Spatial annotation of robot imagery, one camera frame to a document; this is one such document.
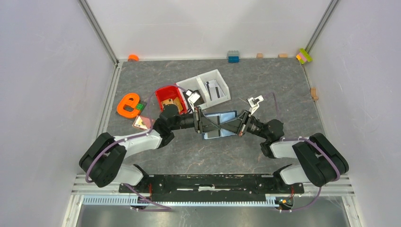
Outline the grey VIP card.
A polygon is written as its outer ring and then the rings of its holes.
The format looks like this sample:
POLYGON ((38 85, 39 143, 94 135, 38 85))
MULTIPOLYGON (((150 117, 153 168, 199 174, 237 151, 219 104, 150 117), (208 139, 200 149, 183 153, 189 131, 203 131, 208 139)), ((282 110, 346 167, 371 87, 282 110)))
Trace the grey VIP card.
POLYGON ((220 130, 215 130, 215 131, 209 131, 206 132, 204 135, 204 139, 213 139, 213 138, 219 138, 220 137, 220 130))

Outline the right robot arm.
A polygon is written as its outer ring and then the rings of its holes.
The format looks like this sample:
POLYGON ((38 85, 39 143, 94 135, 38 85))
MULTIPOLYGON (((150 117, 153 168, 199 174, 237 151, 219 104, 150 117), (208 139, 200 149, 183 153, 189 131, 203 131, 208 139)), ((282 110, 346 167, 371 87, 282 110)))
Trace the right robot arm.
POLYGON ((349 171, 346 159, 322 133, 285 138, 284 124, 280 120, 261 122, 249 111, 242 111, 236 118, 220 123, 220 127, 238 136, 250 133, 264 138, 260 147, 266 157, 298 160, 298 165, 288 165, 275 172, 273 187, 279 193, 287 192, 295 183, 322 187, 339 180, 349 171))

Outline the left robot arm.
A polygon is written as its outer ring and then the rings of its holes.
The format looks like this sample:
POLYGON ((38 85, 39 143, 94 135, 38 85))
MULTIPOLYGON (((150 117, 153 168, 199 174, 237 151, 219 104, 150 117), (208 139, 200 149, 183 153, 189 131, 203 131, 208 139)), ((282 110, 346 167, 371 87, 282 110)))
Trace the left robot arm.
POLYGON ((221 126, 207 118, 198 107, 193 113, 180 115, 177 106, 167 105, 146 131, 120 137, 101 133, 79 161, 85 181, 101 188, 118 178, 129 183, 136 192, 144 192, 148 188, 148 179, 135 166, 122 167, 124 159, 162 148, 174 139, 174 130, 188 128, 203 133, 220 130, 221 126))

